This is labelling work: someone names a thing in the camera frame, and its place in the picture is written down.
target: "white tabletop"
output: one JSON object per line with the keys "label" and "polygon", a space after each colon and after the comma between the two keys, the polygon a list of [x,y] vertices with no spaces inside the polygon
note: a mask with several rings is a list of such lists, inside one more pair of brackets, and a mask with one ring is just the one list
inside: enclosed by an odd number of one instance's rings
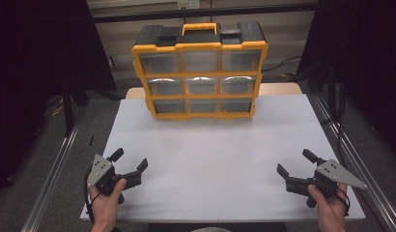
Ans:
{"label": "white tabletop", "polygon": [[[143,158],[150,164],[143,184],[124,192],[118,219],[151,223],[316,219],[305,196],[286,191],[276,165],[309,178],[316,164],[303,149],[336,160],[305,95],[258,97],[255,116],[235,120],[156,120],[144,100],[122,100],[104,156],[118,148],[117,173]],[[348,195],[348,219],[365,218],[351,188]]]}

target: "gray floor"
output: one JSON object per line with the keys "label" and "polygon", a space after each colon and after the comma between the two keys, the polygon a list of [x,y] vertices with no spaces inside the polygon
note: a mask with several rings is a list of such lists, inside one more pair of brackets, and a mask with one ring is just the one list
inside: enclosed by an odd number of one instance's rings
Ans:
{"label": "gray floor", "polygon": [[[287,77],[282,77],[280,74],[282,72],[294,72],[295,70],[296,64],[293,64],[292,66],[286,66],[285,70],[269,72],[267,82],[286,81]],[[117,84],[119,87],[117,94],[124,96],[129,87],[137,86],[140,83],[136,79],[121,79],[117,80]],[[308,93],[305,82],[301,82],[299,85],[304,93]],[[88,95],[91,101],[87,107],[74,107],[76,115],[81,110],[85,111],[84,118],[78,128],[66,162],[61,167],[60,177],[55,183],[55,188],[48,205],[46,205],[38,231],[88,231],[91,228],[90,222],[78,218],[83,206],[83,176],[94,154],[102,154],[105,148],[119,103],[105,100],[96,93],[88,93]],[[51,111],[52,107],[55,107],[55,105],[50,106],[48,110]],[[323,119],[319,110],[316,110],[316,112],[318,118]],[[14,174],[14,185],[1,189],[0,231],[20,231],[22,229],[64,142],[64,120],[63,112],[57,116],[46,117],[42,124],[42,131],[33,144],[30,154],[26,156],[23,164]],[[366,117],[360,112],[358,106],[354,105],[353,101],[349,99],[347,99],[346,111],[343,116],[343,128],[396,209],[396,157],[387,142],[380,135],[372,133],[371,125]],[[336,139],[333,133],[328,125],[323,125],[323,129],[333,146],[333,150],[337,152]],[[385,231],[390,231],[368,194],[363,191],[362,196],[367,203],[360,196],[358,196],[358,199],[367,218],[348,222],[348,230],[382,231],[370,212],[370,209],[374,209],[376,217],[381,220],[382,226],[386,227]],[[287,231],[290,232],[318,231],[316,221],[291,222],[285,223],[285,225]],[[157,225],[150,226],[148,224],[126,222],[119,222],[118,226],[123,231],[130,232],[146,232],[149,227],[152,231],[185,231],[174,227],[164,228],[162,226],[157,227]],[[233,228],[237,228],[236,231],[285,231],[282,227],[272,226],[276,225],[263,223],[248,225],[246,229],[239,229],[238,226]]]}

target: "black handle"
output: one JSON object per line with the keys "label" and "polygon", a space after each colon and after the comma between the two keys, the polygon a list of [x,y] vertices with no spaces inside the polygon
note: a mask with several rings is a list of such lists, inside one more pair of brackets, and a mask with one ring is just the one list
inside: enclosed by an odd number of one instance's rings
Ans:
{"label": "black handle", "polygon": [[307,197],[306,205],[309,208],[315,208],[316,204],[317,204],[317,202],[312,196]]}

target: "cable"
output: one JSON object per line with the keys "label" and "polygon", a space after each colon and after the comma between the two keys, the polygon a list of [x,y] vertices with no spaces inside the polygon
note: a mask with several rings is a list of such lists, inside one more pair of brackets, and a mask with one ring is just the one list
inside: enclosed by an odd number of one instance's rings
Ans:
{"label": "cable", "polygon": [[95,196],[95,198],[92,199],[92,203],[90,203],[92,206],[93,206],[93,202],[99,197],[100,194],[101,194],[101,192],[99,192],[99,193]]}
{"label": "cable", "polygon": [[[342,149],[341,149],[341,140],[342,140],[341,138],[342,138],[342,133],[343,133],[342,116],[343,116],[343,113],[345,112],[345,108],[346,108],[346,94],[345,94],[344,87],[342,85],[342,87],[340,88],[340,92],[339,92],[339,109],[337,111],[337,118],[338,118],[338,123],[339,123],[339,130],[337,132],[337,150],[338,150],[338,153],[339,153],[339,158],[340,158],[340,160],[342,162],[341,164],[347,169],[347,165],[346,165],[346,163],[345,163],[345,161],[343,159]],[[373,218],[375,219],[375,221],[377,222],[379,227],[384,232],[385,229],[384,229],[382,223],[380,222],[378,217],[375,215],[372,207],[368,204],[366,199],[363,197],[363,194],[361,194],[360,189],[356,188],[355,190],[358,193],[358,195],[360,196],[360,198],[363,200],[364,204],[366,204],[367,208],[369,209],[370,213],[372,214]]]}
{"label": "cable", "polygon": [[89,178],[90,172],[92,172],[92,166],[90,166],[89,169],[87,169],[86,174],[84,175],[83,190],[84,190],[84,202],[86,203],[87,214],[89,214],[90,221],[94,224],[95,216],[93,214],[92,204],[89,202],[89,196],[88,196],[89,192],[87,191],[87,179]]}
{"label": "cable", "polygon": [[349,199],[349,196],[343,191],[343,190],[341,190],[340,188],[337,188],[338,190],[340,190],[341,192],[343,192],[343,194],[346,196],[346,199],[348,200],[347,202],[342,198],[342,197],[340,197],[337,193],[336,194],[334,194],[334,196],[340,201],[340,202],[342,202],[342,204],[343,205],[345,205],[345,216],[348,216],[349,215],[349,209],[351,208],[351,200]]}
{"label": "cable", "polygon": [[[212,8],[212,0],[210,1],[210,8]],[[210,22],[212,22],[212,15],[210,16]]]}
{"label": "cable", "polygon": [[182,11],[186,10],[186,7],[181,7],[181,10],[182,10]]}
{"label": "cable", "polygon": [[293,60],[295,60],[295,59],[298,59],[298,58],[300,58],[300,57],[301,57],[301,56],[299,55],[299,56],[294,56],[294,57],[285,59],[285,60],[283,60],[282,62],[280,62],[279,65],[277,65],[277,66],[275,66],[275,67],[273,67],[273,68],[270,68],[270,69],[263,69],[263,70],[261,70],[261,72],[262,72],[262,73],[265,73],[265,72],[270,72],[270,71],[276,70],[276,69],[278,69],[278,68],[280,68],[280,67],[282,67],[282,66],[288,64],[289,62],[291,62],[291,61],[293,61]]}
{"label": "cable", "polygon": [[291,79],[289,79],[287,82],[297,82],[297,81],[307,79],[310,77],[311,73],[314,73],[314,72],[320,70],[324,65],[325,65],[325,61],[318,61],[311,67],[308,67],[306,70],[304,70],[302,72],[297,72],[297,74],[295,76],[293,76]]}

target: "human hand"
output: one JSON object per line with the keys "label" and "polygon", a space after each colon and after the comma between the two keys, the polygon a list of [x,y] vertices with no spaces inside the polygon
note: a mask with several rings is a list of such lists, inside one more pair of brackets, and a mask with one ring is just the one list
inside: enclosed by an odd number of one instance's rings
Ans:
{"label": "human hand", "polygon": [[110,196],[103,195],[95,186],[89,189],[90,199],[94,199],[92,206],[95,223],[92,232],[111,232],[114,229],[119,208],[119,197],[126,186],[126,182],[126,179],[120,180]]}
{"label": "human hand", "polygon": [[[339,183],[338,188],[346,193],[348,186]],[[337,190],[337,194],[343,199],[346,195]],[[330,196],[328,199],[314,185],[308,186],[312,197],[318,203],[318,222],[321,232],[340,232],[346,231],[345,225],[345,205],[336,197]]]}

